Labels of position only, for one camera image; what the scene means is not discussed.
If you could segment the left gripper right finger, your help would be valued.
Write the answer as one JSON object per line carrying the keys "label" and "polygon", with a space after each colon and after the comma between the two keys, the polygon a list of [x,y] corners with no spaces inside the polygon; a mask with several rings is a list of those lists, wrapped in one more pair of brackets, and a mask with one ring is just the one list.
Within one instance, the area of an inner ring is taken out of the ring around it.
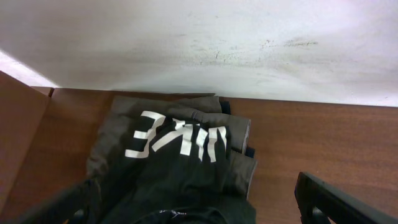
{"label": "left gripper right finger", "polygon": [[397,219],[308,172],[298,174],[295,198],[302,224],[394,224]]}

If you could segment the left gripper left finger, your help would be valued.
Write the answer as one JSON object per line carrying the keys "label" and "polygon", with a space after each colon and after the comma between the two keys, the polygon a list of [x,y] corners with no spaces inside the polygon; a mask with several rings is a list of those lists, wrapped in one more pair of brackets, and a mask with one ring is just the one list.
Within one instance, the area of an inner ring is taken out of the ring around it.
{"label": "left gripper left finger", "polygon": [[87,179],[6,223],[98,223],[100,211],[100,185]]}

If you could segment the dark green t-shirt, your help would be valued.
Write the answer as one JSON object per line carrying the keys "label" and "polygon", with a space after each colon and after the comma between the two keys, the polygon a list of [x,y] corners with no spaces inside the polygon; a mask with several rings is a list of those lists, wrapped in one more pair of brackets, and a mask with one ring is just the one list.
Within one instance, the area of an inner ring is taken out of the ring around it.
{"label": "dark green t-shirt", "polygon": [[254,223],[256,210],[232,167],[227,126],[153,111],[101,180],[100,223]]}

